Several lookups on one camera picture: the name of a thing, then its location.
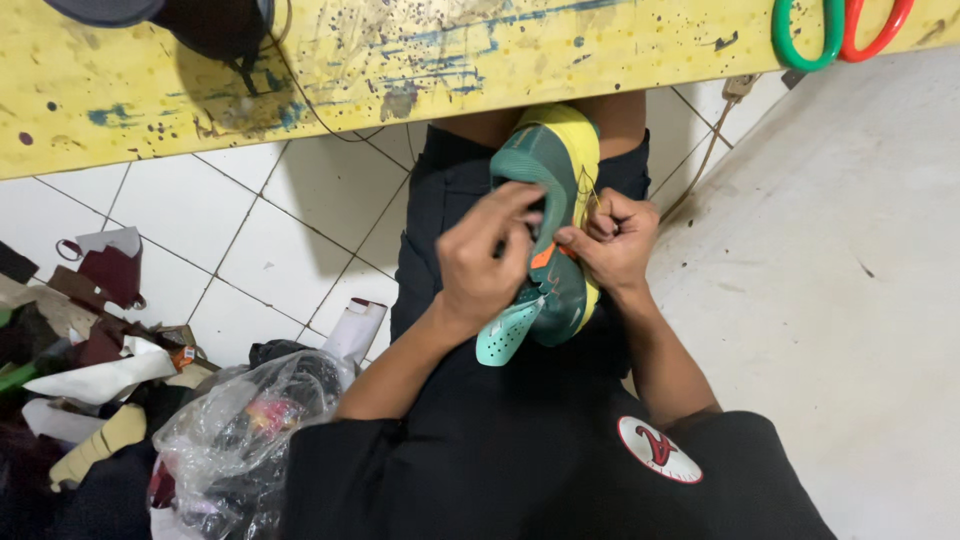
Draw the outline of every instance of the white wall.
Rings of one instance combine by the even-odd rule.
[[[650,278],[838,537],[960,534],[960,48],[807,76],[664,224]]]

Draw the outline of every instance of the black t-shirt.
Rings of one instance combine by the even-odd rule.
[[[472,347],[403,422],[298,431],[281,537],[833,538],[765,418],[664,434],[588,358],[525,344],[495,368]]]

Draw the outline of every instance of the circular logo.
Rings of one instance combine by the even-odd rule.
[[[697,483],[704,478],[700,466],[666,435],[633,416],[617,421],[620,440],[627,450],[648,468],[680,483]]]

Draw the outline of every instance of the yellow table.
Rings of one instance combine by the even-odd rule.
[[[858,44],[893,0],[864,8]],[[277,0],[251,97],[149,23],[0,17],[0,179],[779,69],[771,0]],[[823,43],[799,0],[795,43]],[[960,42],[960,0],[918,1],[886,52]]]

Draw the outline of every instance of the person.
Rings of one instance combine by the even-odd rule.
[[[519,111],[434,121],[410,181],[395,341],[334,422],[293,436],[282,538],[833,537],[771,422],[722,411],[651,295],[645,95],[571,103],[599,127],[599,197],[554,239],[602,286],[592,318],[560,346],[477,362],[474,336],[525,279],[543,194],[491,192]]]

